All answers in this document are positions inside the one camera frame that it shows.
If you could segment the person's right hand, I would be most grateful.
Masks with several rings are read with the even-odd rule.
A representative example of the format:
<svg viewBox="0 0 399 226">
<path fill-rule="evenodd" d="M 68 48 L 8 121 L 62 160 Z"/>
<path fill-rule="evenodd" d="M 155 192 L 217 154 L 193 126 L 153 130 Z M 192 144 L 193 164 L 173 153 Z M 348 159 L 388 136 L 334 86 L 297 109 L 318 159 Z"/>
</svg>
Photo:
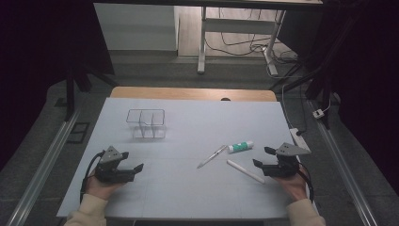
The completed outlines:
<svg viewBox="0 0 399 226">
<path fill-rule="evenodd" d="M 276 180 L 281 185 L 281 187 L 291 197 L 293 202 L 308 198 L 306 181 L 299 173 L 294 176 L 285 178 L 274 177 L 274 180 Z"/>
</svg>

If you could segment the person's left hand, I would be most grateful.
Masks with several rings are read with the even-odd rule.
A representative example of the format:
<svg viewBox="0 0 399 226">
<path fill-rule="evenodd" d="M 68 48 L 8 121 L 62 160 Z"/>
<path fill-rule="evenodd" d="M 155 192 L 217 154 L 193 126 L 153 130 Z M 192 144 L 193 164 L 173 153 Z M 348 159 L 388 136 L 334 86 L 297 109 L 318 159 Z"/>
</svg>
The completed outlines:
<svg viewBox="0 0 399 226">
<path fill-rule="evenodd" d="M 108 201 L 112 194 L 119 188 L 123 187 L 124 183 L 122 184 L 105 184 L 100 182 L 95 177 L 95 171 L 93 171 L 87 180 L 87 185 L 85 188 L 85 193 L 95 196 L 99 199 Z"/>
</svg>

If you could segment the aluminium floor rail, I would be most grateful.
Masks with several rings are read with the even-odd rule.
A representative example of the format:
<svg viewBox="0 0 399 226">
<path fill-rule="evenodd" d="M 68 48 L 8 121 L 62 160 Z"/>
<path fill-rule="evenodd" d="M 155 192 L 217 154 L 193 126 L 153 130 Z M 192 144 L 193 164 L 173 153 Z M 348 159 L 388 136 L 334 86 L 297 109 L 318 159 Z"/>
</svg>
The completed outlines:
<svg viewBox="0 0 399 226">
<path fill-rule="evenodd" d="M 330 153 L 334 165 L 343 180 L 343 184 L 345 185 L 347 193 L 351 197 L 352 202 L 357 209 L 363 226 L 379 226 L 370 204 L 365 198 L 365 195 L 361 190 L 355 175 L 345 160 L 343 148 L 338 143 L 337 138 L 333 135 L 333 132 L 330 129 L 326 128 L 320 119 L 316 119 L 315 117 L 311 118 L 315 122 L 318 131 L 327 146 L 327 150 Z"/>
<path fill-rule="evenodd" d="M 20 198 L 13 213 L 8 219 L 6 226 L 24 226 L 80 113 L 81 109 L 76 108 L 69 119 L 61 124 L 45 156 L 42 158 L 38 169 L 24 191 L 23 196 Z"/>
</svg>

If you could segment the clear plastic organizer box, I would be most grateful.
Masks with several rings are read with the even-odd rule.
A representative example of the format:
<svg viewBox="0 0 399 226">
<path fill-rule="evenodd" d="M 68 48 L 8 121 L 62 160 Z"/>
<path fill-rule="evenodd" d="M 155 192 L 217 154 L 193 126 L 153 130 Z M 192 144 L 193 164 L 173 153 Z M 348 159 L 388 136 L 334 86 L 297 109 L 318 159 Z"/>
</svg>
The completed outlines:
<svg viewBox="0 0 399 226">
<path fill-rule="evenodd" d="M 133 138 L 158 139 L 166 136 L 166 114 L 164 109 L 130 109 L 126 118 Z"/>
</svg>

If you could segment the white cabinet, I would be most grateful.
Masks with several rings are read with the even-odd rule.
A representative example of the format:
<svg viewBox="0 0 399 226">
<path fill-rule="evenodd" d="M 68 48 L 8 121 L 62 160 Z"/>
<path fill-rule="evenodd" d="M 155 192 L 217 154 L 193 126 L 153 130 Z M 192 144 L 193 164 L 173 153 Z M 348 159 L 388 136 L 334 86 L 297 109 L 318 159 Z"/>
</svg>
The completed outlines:
<svg viewBox="0 0 399 226">
<path fill-rule="evenodd" d="M 103 3 L 94 7 L 109 50 L 178 49 L 176 7 Z"/>
</svg>

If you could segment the small white adapter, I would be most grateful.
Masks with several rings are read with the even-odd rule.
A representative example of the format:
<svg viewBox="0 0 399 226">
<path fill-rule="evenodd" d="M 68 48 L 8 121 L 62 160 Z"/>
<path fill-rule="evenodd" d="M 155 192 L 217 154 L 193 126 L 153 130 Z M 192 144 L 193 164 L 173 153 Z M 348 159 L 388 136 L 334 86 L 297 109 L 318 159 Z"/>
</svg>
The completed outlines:
<svg viewBox="0 0 399 226">
<path fill-rule="evenodd" d="M 331 102 L 328 102 L 328 106 L 327 106 L 325 109 L 319 108 L 319 109 L 313 111 L 313 112 L 312 112 L 312 115 L 313 115 L 317 120 L 322 119 L 322 118 L 324 118 L 324 117 L 327 115 L 327 112 L 328 112 L 328 110 L 330 109 L 330 107 L 331 107 Z"/>
</svg>

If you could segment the black tripod stand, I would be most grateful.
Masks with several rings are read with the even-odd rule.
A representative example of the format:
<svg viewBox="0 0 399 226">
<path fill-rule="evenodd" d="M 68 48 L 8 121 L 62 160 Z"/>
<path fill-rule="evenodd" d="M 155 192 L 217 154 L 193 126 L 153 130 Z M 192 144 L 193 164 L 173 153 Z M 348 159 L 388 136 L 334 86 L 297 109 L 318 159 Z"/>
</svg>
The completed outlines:
<svg viewBox="0 0 399 226">
<path fill-rule="evenodd" d="M 119 84 L 107 77 L 105 74 L 101 73 L 98 70 L 95 70 L 93 67 L 88 64 L 76 63 L 73 62 L 70 68 L 67 70 L 66 74 L 66 117 L 65 121 L 69 121 L 72 118 L 72 114 L 75 112 L 75 90 L 74 87 L 78 87 L 80 91 L 90 92 L 92 85 L 88 78 L 88 76 L 92 74 L 95 77 L 99 78 L 107 85 L 112 88 L 117 87 Z"/>
<path fill-rule="evenodd" d="M 324 112 L 324 116 L 320 118 L 320 121 L 327 129 L 329 129 L 328 111 L 330 108 L 331 75 L 328 72 L 327 64 L 322 63 L 319 67 L 313 71 L 310 71 L 306 75 L 303 75 L 294 82 L 282 85 L 278 89 L 272 86 L 270 90 L 274 91 L 276 94 L 283 94 L 309 81 L 311 81 L 311 83 L 309 84 L 308 89 L 305 91 L 305 96 L 308 100 L 315 100 L 319 94 L 322 94 L 320 106 Z"/>
</svg>

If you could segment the white desk frame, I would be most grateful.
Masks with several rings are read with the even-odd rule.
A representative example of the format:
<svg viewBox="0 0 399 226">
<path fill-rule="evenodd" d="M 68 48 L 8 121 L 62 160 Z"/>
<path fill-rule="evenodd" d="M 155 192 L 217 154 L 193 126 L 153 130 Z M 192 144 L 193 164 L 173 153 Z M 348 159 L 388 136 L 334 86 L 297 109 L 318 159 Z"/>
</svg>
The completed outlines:
<svg viewBox="0 0 399 226">
<path fill-rule="evenodd" d="M 266 61 L 267 69 L 270 75 L 278 75 L 275 62 L 272 58 L 273 47 L 277 39 L 280 26 L 284 17 L 284 10 L 277 10 L 274 21 L 253 21 L 239 19 L 208 18 L 207 7 L 201 8 L 200 24 L 200 44 L 198 74 L 205 72 L 205 37 L 207 33 L 236 33 L 236 34 L 255 34 L 269 35 L 270 40 L 266 47 L 262 48 L 262 53 Z"/>
</svg>

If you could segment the white table sheet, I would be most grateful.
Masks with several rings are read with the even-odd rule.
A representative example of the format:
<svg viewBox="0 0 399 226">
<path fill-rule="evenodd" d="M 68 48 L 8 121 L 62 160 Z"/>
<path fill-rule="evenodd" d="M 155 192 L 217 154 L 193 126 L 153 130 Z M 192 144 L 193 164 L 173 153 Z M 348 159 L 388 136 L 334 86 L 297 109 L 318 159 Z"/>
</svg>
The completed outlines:
<svg viewBox="0 0 399 226">
<path fill-rule="evenodd" d="M 126 118 L 130 109 L 164 109 L 166 136 L 133 138 Z M 82 160 L 58 210 L 67 216 L 79 205 L 79 190 L 92 157 L 109 146 L 128 152 L 121 167 L 143 164 L 134 181 L 111 197 L 110 218 L 265 219 L 283 218 L 291 199 L 273 179 L 258 183 L 227 164 L 231 160 L 261 175 L 252 159 L 277 162 L 264 147 L 277 149 L 292 137 L 278 102 L 184 101 L 108 98 Z M 219 156 L 197 169 L 222 145 L 252 141 L 248 151 Z"/>
</svg>

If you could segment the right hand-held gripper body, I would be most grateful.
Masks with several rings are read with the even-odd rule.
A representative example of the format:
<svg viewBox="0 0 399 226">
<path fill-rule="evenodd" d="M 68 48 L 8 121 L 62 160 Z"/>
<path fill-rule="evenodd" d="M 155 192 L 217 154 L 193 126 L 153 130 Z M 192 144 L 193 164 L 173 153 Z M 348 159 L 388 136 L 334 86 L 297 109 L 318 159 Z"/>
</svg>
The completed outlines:
<svg viewBox="0 0 399 226">
<path fill-rule="evenodd" d="M 276 165 L 263 165 L 263 175 L 270 177 L 290 177 L 299 171 L 299 155 L 310 154 L 311 151 L 302 149 L 296 145 L 284 142 L 279 148 L 275 149 L 275 157 L 278 160 Z"/>
</svg>

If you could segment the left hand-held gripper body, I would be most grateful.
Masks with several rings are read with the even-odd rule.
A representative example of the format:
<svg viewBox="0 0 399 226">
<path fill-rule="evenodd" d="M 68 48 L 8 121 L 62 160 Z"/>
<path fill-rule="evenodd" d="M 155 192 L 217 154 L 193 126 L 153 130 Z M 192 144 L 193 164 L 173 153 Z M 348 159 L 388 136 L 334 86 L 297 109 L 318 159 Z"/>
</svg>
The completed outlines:
<svg viewBox="0 0 399 226">
<path fill-rule="evenodd" d="M 135 173 L 132 169 L 118 169 L 122 160 L 121 154 L 113 146 L 109 146 L 100 158 L 96 169 L 95 177 L 102 183 L 106 184 L 122 184 L 133 182 Z"/>
</svg>

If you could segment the white power strip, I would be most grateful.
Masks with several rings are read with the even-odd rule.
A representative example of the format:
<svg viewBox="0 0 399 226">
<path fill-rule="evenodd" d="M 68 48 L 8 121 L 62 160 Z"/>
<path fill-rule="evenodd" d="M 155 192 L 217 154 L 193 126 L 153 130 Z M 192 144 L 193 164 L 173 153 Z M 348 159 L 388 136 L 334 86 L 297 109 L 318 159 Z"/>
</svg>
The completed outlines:
<svg viewBox="0 0 399 226">
<path fill-rule="evenodd" d="M 310 148 L 309 148 L 308 144 L 306 143 L 305 139 L 304 139 L 302 136 L 298 136 L 298 135 L 296 134 L 297 131 L 298 131 L 297 128 L 292 128 L 292 129 L 290 130 L 290 133 L 291 133 L 291 136 L 292 136 L 292 138 L 293 138 L 293 141 L 295 142 L 295 144 L 296 144 L 298 147 L 300 147 L 300 148 L 302 148 L 302 149 L 305 149 L 305 150 L 309 151 Z"/>
</svg>

